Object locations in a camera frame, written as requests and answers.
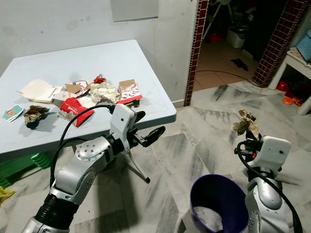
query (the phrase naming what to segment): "red packaging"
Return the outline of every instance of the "red packaging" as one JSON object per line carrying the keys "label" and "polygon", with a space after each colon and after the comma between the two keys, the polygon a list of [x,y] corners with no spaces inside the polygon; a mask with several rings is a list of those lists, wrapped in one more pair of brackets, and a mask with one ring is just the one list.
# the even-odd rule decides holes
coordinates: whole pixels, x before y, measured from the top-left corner
{"label": "red packaging", "polygon": [[[75,97],[72,97],[66,99],[60,106],[59,115],[65,119],[72,120],[76,115],[86,109],[87,108],[83,107]],[[94,110],[90,110],[82,114],[73,122],[73,124],[78,128],[93,113]]]}

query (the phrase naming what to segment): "electrical cord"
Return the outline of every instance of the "electrical cord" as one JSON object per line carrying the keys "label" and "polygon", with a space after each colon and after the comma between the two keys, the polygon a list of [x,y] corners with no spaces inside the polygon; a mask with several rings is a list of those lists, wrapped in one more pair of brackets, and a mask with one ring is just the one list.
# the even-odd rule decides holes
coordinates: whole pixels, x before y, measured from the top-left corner
{"label": "electrical cord", "polygon": [[301,226],[301,222],[298,216],[298,213],[296,212],[295,208],[293,207],[293,205],[291,204],[290,200],[288,200],[288,198],[285,196],[285,194],[282,192],[282,190],[280,190],[277,186],[275,186],[270,180],[268,180],[266,177],[264,177],[263,175],[261,175],[259,172],[257,172],[256,170],[254,170],[250,165],[247,164],[247,162],[242,158],[242,154],[241,154],[241,145],[245,145],[247,141],[243,141],[240,142],[237,145],[237,153],[239,156],[239,159],[242,161],[242,163],[244,164],[244,166],[248,169],[251,170],[252,172],[254,172],[258,177],[260,177],[262,180],[264,180],[266,183],[268,183],[286,202],[286,204],[288,205],[288,207],[290,208],[290,210],[292,211],[293,214],[293,225],[294,225],[294,232],[295,233],[302,233],[302,226]]}
{"label": "electrical cord", "polygon": [[96,105],[96,106],[93,106],[93,107],[90,107],[88,109],[85,109],[84,111],[80,112],[78,115],[76,115],[73,119],[71,119],[71,121],[69,121],[69,123],[67,124],[66,128],[64,129],[63,131],[63,134],[60,138],[60,141],[59,141],[59,146],[58,146],[58,149],[54,155],[54,157],[52,158],[52,164],[51,164],[51,174],[50,174],[50,187],[52,186],[52,184],[54,183],[55,181],[55,167],[56,167],[56,162],[57,162],[57,159],[58,159],[58,155],[59,155],[59,152],[60,150],[70,141],[73,141],[73,140],[82,140],[82,141],[87,141],[83,138],[71,138],[71,139],[68,139],[66,140],[66,142],[64,142],[64,138],[65,138],[65,135],[70,127],[70,125],[78,118],[80,117],[81,115],[83,115],[84,113],[90,111],[90,110],[93,110],[95,108],[108,108],[109,112],[112,114],[114,109],[115,109],[115,105],[112,105],[112,104],[108,104],[108,105]]}
{"label": "electrical cord", "polygon": [[238,74],[234,74],[234,73],[230,73],[230,72],[226,72],[226,71],[220,71],[220,70],[210,70],[210,69],[205,69],[205,70],[198,70],[197,72],[205,72],[205,71],[210,71],[210,72],[220,72],[220,73],[225,73],[225,74],[231,74],[231,75],[234,75],[234,76],[237,76],[245,81],[248,81],[249,83],[251,83],[252,85],[256,86],[256,87],[261,87],[251,81],[249,81],[247,78],[243,77],[243,76],[240,76]]}

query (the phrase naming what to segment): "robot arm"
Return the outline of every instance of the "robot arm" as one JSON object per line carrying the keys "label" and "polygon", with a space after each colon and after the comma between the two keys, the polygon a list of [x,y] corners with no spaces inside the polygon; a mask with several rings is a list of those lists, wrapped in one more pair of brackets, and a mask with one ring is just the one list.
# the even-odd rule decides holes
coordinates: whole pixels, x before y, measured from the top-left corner
{"label": "robot arm", "polygon": [[134,123],[144,116],[144,112],[136,113],[123,104],[117,104],[110,121],[110,135],[86,141],[77,147],[73,158],[59,171],[44,204],[22,233],[68,233],[73,216],[86,198],[96,175],[118,154],[130,153],[138,143],[144,146],[148,142],[150,145],[165,131],[160,127],[151,136],[138,137]]}
{"label": "robot arm", "polygon": [[[248,160],[248,164],[279,189],[282,189],[281,182],[275,181],[274,178],[287,158],[291,148],[290,142],[264,136],[261,141],[248,139],[245,148],[247,150],[243,151],[243,155],[246,157],[245,160]],[[249,180],[248,193],[245,198],[249,215],[248,232],[288,233],[285,201],[256,173],[247,169],[244,173]]]}

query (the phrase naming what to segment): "green stool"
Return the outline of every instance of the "green stool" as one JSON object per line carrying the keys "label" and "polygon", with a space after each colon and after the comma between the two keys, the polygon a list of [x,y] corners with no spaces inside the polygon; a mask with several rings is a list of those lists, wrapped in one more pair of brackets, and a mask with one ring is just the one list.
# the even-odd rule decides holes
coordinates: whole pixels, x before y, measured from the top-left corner
{"label": "green stool", "polygon": [[7,180],[13,174],[22,171],[32,165],[36,165],[41,169],[50,167],[50,158],[44,153],[28,155],[18,159],[12,159],[0,164],[0,186],[7,188],[12,184]]}

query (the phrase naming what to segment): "white table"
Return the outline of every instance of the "white table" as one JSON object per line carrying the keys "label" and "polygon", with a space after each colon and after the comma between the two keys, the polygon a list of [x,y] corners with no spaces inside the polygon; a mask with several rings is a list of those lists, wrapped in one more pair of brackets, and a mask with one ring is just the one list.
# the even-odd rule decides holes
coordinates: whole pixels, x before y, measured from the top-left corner
{"label": "white table", "polygon": [[[146,116],[136,124],[139,129],[174,122],[176,109],[149,65],[136,40],[121,41],[77,49],[48,52],[15,58],[0,78],[0,160],[32,153],[55,150],[68,121],[57,116],[53,104],[35,103],[21,97],[21,90],[33,79],[43,79],[51,85],[87,80],[92,82],[103,74],[109,83],[118,87],[123,80],[135,79],[143,96],[139,108]],[[30,105],[50,108],[49,115],[35,130],[28,129],[24,117],[5,121],[5,110],[15,104],[28,109]],[[95,113],[79,128],[71,126],[66,139],[77,136],[95,138],[110,129],[111,115],[105,108]]]}
{"label": "white table", "polygon": [[[294,56],[290,51],[288,51],[281,66],[279,67],[271,83],[269,84],[268,86],[269,89],[272,90],[276,89],[278,82],[282,78],[282,75],[287,65],[293,67],[295,70],[299,71],[301,74],[311,79],[311,65],[300,60],[299,58]],[[310,109],[311,109],[311,96],[298,108],[297,114],[305,115]]]}

